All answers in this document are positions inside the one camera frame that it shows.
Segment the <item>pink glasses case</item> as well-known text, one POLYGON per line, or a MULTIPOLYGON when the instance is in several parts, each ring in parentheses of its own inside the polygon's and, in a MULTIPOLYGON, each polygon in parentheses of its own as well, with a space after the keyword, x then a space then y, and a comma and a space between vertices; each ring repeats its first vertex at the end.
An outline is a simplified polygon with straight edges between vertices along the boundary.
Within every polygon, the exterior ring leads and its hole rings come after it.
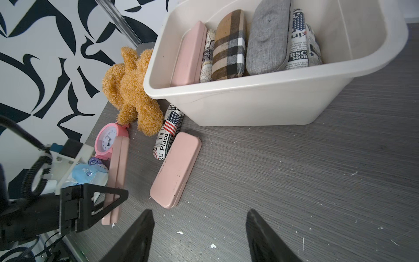
MULTIPOLYGON (((113 143, 113 151, 110 160, 108 187, 124 189, 125 174, 127 169, 129 149, 129 138, 126 136, 117 136, 113 143)), ((121 216, 121 205, 114 208, 109 214, 101 219, 104 226, 114 225, 121 216)))
POLYGON ((160 206, 171 209, 179 203, 201 147, 196 136, 185 132, 176 136, 149 192, 160 206))
POLYGON ((198 21, 182 40, 171 86, 197 84, 207 36, 205 24, 198 21))

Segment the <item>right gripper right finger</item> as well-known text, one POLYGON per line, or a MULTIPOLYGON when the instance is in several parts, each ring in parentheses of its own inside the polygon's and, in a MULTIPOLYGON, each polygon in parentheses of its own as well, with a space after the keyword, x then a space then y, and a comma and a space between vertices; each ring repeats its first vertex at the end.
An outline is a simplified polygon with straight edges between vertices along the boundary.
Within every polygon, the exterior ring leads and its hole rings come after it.
POLYGON ((246 233, 252 262, 301 262, 255 209, 247 213, 246 233))

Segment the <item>newspaper print case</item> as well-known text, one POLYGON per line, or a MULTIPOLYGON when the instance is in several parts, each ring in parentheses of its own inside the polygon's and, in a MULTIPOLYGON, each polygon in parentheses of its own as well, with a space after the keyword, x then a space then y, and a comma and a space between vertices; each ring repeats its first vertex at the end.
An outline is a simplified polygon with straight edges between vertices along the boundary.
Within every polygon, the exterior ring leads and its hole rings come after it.
POLYGON ((318 66, 323 64, 321 49, 312 27, 306 23, 302 9, 292 13, 292 30, 289 33, 289 57, 285 70, 318 66))
POLYGON ((157 134, 153 155, 157 160, 164 160, 170 151, 170 147, 176 135, 181 129, 184 113, 170 104, 163 118, 163 124, 157 134))

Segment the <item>grey glasses case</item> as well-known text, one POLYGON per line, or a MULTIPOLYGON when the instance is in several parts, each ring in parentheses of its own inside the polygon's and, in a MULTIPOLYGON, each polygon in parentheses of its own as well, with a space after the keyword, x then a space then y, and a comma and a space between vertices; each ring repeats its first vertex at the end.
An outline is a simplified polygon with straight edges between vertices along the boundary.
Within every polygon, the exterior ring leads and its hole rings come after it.
POLYGON ((246 69, 250 75, 285 69, 292 27, 291 6, 291 0, 265 0, 257 6, 247 46, 246 69))

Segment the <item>pink glasses case front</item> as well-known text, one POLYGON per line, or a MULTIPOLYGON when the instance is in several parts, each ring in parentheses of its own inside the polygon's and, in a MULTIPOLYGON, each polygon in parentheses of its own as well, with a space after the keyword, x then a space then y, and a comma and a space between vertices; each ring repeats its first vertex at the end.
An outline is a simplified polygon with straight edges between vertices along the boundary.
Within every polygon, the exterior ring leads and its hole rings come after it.
POLYGON ((171 86, 197 84, 207 36, 205 24, 198 21, 182 40, 171 86))

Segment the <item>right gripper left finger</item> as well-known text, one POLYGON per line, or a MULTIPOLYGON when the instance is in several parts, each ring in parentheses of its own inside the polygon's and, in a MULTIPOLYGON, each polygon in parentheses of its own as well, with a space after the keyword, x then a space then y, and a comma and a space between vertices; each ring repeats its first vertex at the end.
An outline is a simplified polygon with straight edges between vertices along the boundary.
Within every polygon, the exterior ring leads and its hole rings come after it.
POLYGON ((154 227, 153 212, 146 209, 100 261, 147 262, 154 227))

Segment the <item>map print glasses case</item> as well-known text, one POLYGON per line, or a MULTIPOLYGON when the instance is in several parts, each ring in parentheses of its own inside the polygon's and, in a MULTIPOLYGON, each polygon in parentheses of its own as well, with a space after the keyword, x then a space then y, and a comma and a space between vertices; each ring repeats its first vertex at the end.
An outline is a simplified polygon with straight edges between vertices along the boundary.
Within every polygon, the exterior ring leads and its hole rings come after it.
POLYGON ((216 32, 213 29, 207 30, 206 42, 204 47, 203 61, 201 65, 201 73, 199 83, 207 83, 212 81, 213 51, 215 48, 216 32))

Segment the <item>plaid brown glasses case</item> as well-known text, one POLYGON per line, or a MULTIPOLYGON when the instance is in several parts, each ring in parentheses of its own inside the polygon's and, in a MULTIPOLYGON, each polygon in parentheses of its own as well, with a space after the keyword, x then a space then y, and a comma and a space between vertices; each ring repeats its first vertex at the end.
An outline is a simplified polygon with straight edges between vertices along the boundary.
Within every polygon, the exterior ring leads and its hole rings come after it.
POLYGON ((213 51, 213 81, 243 76, 246 70, 246 26, 241 9, 229 13, 218 24, 213 51))

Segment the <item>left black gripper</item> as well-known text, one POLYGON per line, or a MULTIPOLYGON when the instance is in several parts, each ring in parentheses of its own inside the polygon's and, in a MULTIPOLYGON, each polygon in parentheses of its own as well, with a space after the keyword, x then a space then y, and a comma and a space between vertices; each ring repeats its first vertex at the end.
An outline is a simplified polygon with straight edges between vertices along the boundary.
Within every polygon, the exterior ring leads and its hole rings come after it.
POLYGON ((29 241, 52 230, 62 235, 82 232, 103 218, 104 225, 116 224, 128 196, 125 189, 86 183, 63 188, 60 195, 15 200, 1 207, 1 244, 29 241), (104 194, 105 200, 95 204, 96 193, 104 194))

